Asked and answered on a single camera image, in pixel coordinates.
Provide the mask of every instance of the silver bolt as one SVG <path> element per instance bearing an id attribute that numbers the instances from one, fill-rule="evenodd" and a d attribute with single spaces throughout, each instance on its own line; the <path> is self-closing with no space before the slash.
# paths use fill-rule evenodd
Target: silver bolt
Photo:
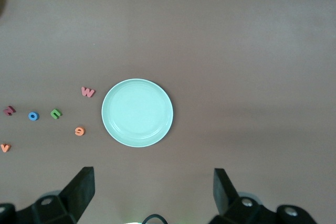
<path id="1" fill-rule="evenodd" d="M 41 205 L 42 206 L 48 205 L 52 202 L 52 200 L 53 200 L 52 198 L 46 198 L 46 199 L 42 200 Z"/>
<path id="2" fill-rule="evenodd" d="M 247 198 L 242 199 L 241 203 L 243 203 L 243 205 L 246 206 L 246 207 L 251 207 L 251 206 L 253 206 L 252 201 L 249 200 L 249 199 L 247 199 Z"/>
<path id="3" fill-rule="evenodd" d="M 286 214 L 294 216 L 294 217 L 298 215 L 298 212 L 296 212 L 295 209 L 291 207 L 286 207 L 285 212 Z"/>

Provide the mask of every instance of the gray surface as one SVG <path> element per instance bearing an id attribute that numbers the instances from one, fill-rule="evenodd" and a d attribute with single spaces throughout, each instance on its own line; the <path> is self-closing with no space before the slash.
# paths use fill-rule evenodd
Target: gray surface
<path id="1" fill-rule="evenodd" d="M 0 4 L 0 201 L 17 209 L 94 166 L 80 223 L 207 223 L 213 168 L 266 207 L 334 223 L 336 0 L 5 0 Z M 107 91 L 149 79 L 170 95 L 169 134 L 108 135 Z M 80 88 L 96 89 L 92 98 Z M 63 116 L 51 118 L 59 108 Z M 37 110 L 40 119 L 27 115 Z M 77 137 L 74 129 L 87 132 Z"/>

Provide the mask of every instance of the turquoise plate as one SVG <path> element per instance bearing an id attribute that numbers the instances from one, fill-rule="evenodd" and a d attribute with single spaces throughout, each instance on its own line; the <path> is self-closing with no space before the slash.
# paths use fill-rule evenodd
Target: turquoise plate
<path id="1" fill-rule="evenodd" d="M 105 96 L 101 116 L 106 130 L 118 142 L 147 147 L 160 141 L 173 122 L 168 95 L 143 79 L 119 82 Z"/>

